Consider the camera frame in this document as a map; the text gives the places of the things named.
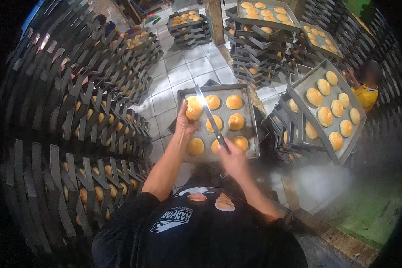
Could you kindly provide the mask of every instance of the dark hair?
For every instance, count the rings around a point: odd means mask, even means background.
[[[100,22],[100,25],[104,25],[106,23],[106,16],[103,14],[96,16],[95,19]]]
[[[370,72],[375,78],[375,83],[379,84],[383,79],[383,71],[381,66],[374,60],[365,61],[359,68],[359,74],[362,81],[366,79],[366,73]]]

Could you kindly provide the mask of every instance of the black t-shirt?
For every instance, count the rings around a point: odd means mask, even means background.
[[[96,235],[97,267],[307,267],[282,219],[259,213],[222,188],[194,187],[160,201],[141,193]]]

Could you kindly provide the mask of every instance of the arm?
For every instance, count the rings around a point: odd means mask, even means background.
[[[151,193],[161,202],[167,199],[176,182],[177,173],[186,153],[186,148],[196,129],[195,125],[188,123],[185,115],[187,107],[188,103],[184,100],[177,115],[176,132],[164,155],[153,167],[141,190],[142,192]]]
[[[262,194],[251,179],[245,152],[236,147],[227,138],[225,138],[225,142],[229,147],[230,153],[228,153],[223,146],[219,145],[219,156],[226,171],[240,185],[248,204],[261,212],[266,222],[272,222],[279,218],[283,218],[284,215],[280,210],[275,207],[273,202]]]

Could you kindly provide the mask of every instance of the person's hand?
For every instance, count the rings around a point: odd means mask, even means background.
[[[246,153],[235,146],[230,140],[225,139],[225,143],[229,148],[226,151],[225,147],[219,145],[218,154],[225,167],[226,172],[228,172],[238,184],[244,183],[246,180],[250,180],[249,165],[247,164]]]
[[[187,108],[188,101],[184,99],[179,114],[177,115],[176,133],[192,137],[198,128],[198,122],[188,122],[188,118],[186,117]]]

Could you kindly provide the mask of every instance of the person in background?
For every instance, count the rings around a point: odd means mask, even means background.
[[[365,61],[359,68],[360,78],[363,85],[354,77],[354,70],[347,69],[348,76],[353,82],[352,91],[359,100],[365,112],[369,112],[374,107],[378,98],[378,85],[382,79],[382,70],[380,65],[374,60]]]

